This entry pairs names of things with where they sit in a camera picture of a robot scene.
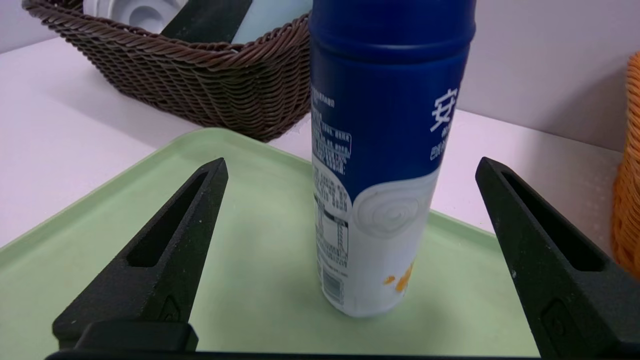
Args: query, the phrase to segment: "bottle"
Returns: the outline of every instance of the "bottle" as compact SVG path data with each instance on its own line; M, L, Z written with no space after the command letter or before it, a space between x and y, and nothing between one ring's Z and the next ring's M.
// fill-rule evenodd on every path
M314 1L318 270L325 297L349 316L384 313L406 292L475 7L475 0Z

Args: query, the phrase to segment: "light green tray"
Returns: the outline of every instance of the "light green tray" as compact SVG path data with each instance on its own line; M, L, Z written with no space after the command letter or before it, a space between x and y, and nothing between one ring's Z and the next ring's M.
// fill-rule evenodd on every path
M321 293L307 161L231 131L184 135L0 251L0 357L56 351L51 323L202 164L229 182L191 324L199 350L537 356L496 238L429 219L406 298L353 319Z

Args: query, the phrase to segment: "black item in basket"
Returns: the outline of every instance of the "black item in basket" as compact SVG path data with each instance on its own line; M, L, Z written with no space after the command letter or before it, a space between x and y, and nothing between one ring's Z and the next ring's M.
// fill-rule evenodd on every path
M252 2L189 0L162 30L162 35L192 43L231 43Z

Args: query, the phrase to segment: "brown wicker basket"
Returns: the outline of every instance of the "brown wicker basket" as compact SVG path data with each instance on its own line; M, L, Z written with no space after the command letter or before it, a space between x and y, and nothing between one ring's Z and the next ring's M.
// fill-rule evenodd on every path
M614 184L611 245L616 261L640 279L640 53L627 68L627 141Z
M247 44L189 44L83 14L82 0L23 0L115 88L202 126L268 141L306 114L308 14Z

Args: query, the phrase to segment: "white table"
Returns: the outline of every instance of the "white table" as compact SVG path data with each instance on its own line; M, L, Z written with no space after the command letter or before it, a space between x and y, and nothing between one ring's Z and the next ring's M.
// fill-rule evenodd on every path
M474 179L505 163L607 253L618 152L457 111L433 209L493 232ZM199 127L120 95L70 44L0 54L0 247ZM308 117L271 145L311 157Z

